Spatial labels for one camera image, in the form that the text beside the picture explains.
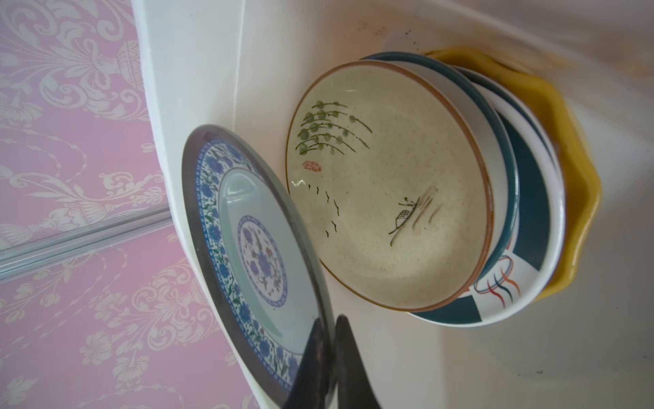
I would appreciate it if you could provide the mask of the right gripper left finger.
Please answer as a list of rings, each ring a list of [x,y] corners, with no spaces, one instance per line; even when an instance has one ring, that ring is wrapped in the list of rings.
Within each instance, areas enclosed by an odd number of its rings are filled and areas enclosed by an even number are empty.
[[[330,346],[320,319],[315,320],[284,409],[326,408],[330,392]]]

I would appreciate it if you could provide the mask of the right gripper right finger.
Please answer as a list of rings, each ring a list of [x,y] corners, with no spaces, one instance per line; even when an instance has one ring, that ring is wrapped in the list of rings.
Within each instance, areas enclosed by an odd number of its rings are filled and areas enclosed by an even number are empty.
[[[336,373],[340,409],[381,408],[345,315],[339,315],[336,324]]]

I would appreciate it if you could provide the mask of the small blue patterned plate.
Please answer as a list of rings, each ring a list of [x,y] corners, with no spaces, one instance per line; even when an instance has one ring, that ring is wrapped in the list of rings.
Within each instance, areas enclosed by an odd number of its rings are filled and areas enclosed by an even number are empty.
[[[182,186],[192,246],[211,301],[256,385],[286,403],[315,320],[335,319],[318,256],[285,187],[245,141],[217,125],[187,139]]]

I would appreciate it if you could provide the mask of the cream willow pattern plate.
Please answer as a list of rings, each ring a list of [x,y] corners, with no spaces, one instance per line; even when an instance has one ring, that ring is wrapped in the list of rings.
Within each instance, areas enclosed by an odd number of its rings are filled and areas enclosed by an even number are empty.
[[[296,108],[285,170],[320,261],[360,298],[429,311],[480,276],[489,174],[464,118],[418,71],[363,60],[322,74]]]

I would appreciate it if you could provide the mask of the white plate green red rim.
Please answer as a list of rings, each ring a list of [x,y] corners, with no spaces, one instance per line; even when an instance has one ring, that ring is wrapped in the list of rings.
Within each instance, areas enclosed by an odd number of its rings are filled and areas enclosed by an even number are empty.
[[[519,173],[514,233],[490,272],[443,308],[416,315],[446,327],[482,327],[519,313],[552,278],[565,236],[565,187],[560,161],[547,132],[516,93],[460,66],[496,110],[509,134]]]

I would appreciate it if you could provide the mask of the white plate blue rim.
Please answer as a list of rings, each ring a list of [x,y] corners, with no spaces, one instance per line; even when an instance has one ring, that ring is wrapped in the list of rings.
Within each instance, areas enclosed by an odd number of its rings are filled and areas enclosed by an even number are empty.
[[[519,213],[519,172],[509,135],[499,115],[476,86],[456,68],[406,52],[383,52],[366,57],[385,61],[431,83],[456,109],[475,139],[490,180],[493,197],[492,248],[477,281],[492,272],[508,246]]]

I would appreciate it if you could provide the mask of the yellow polka dot plate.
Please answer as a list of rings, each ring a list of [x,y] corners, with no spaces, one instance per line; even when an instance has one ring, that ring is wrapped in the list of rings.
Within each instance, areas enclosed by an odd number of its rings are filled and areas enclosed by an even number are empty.
[[[582,249],[597,216],[602,184],[577,117],[551,83],[467,47],[429,51],[425,56],[462,66],[495,80],[531,109],[548,133],[560,161],[566,194],[563,251],[557,269],[538,301],[564,291],[574,279]]]

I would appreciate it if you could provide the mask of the left aluminium corner post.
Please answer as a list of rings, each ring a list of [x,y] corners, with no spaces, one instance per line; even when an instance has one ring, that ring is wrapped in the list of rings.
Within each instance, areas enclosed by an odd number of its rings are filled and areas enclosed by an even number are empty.
[[[162,204],[8,248],[1,251],[1,280],[15,279],[172,224],[170,206]]]

